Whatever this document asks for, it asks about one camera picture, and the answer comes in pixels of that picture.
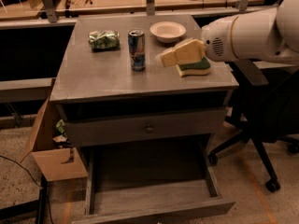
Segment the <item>closed drawer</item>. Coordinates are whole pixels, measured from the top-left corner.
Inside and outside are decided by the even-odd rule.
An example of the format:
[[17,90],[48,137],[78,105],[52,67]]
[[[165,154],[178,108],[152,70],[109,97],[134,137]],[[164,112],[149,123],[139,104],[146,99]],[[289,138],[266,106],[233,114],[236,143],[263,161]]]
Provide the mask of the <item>closed drawer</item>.
[[226,214],[200,137],[94,147],[86,216],[73,224],[173,224]]
[[226,109],[200,109],[188,112],[139,115],[114,119],[91,119],[65,124],[75,147],[96,146],[155,138],[217,132]]

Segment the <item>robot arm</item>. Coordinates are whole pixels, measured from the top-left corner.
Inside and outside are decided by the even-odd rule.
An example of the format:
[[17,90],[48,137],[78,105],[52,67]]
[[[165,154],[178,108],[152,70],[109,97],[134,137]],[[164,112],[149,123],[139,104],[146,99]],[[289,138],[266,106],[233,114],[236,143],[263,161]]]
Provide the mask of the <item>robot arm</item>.
[[213,21],[202,28],[206,56],[215,62],[259,59],[299,62],[299,0]]

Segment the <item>small bowl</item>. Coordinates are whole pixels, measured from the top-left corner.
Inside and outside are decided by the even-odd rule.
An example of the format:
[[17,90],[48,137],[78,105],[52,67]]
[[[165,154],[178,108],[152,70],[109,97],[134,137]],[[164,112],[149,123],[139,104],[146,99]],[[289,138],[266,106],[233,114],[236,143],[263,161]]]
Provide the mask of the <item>small bowl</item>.
[[163,43],[173,43],[186,33],[186,28],[176,22],[163,21],[153,24],[150,32]]

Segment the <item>cardboard flap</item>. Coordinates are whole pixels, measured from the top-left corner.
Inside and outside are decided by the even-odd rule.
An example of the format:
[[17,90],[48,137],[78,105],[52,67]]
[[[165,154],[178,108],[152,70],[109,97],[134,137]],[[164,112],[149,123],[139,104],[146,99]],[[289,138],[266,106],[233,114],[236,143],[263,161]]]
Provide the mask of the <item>cardboard flap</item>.
[[76,148],[60,148],[32,154],[48,182],[87,177],[88,175]]
[[19,162],[22,162],[32,151],[54,148],[52,137],[55,135],[55,126],[58,120],[58,112],[49,103],[48,98],[37,112],[35,123]]

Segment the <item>energy drink can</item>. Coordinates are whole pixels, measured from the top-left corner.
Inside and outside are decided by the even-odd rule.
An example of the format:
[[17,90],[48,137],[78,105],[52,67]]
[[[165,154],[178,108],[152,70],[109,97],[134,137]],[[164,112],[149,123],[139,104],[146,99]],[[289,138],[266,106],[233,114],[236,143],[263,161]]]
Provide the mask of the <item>energy drink can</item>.
[[144,31],[134,29],[128,35],[131,67],[134,71],[145,69],[145,35]]

